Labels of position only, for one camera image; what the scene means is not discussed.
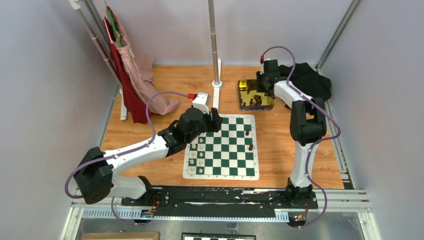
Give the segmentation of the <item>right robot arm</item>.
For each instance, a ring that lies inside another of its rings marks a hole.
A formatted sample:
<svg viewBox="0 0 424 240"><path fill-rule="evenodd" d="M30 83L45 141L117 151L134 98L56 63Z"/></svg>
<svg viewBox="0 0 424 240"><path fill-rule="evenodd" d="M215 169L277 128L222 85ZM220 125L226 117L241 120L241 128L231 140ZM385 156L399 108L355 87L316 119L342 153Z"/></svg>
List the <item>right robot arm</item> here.
<svg viewBox="0 0 424 240"><path fill-rule="evenodd" d="M288 77L282 76L276 59L261 58L260 63L257 90L281 99L291 110L289 131L295 142L295 156L282 200L290 208L298 209L313 197L310 173L319 141L327 133L325 115L318 110L324 102L303 93Z"/></svg>

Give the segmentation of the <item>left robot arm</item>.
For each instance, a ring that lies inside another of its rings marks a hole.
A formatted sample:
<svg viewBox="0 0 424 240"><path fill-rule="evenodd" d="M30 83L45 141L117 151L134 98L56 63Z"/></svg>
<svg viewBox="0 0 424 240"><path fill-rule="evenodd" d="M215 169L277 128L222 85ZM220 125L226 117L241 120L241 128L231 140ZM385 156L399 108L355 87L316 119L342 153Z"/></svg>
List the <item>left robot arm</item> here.
<svg viewBox="0 0 424 240"><path fill-rule="evenodd" d="M143 163L183 151L201 134L219 132L222 123L223 118L216 108L206 114L190 107L178 120L147 140L115 150L89 149L70 175L81 192L79 197L88 205L107 197L118 197L134 199L142 207L149 206L153 201L149 181L144 176L130 178L121 174Z"/></svg>

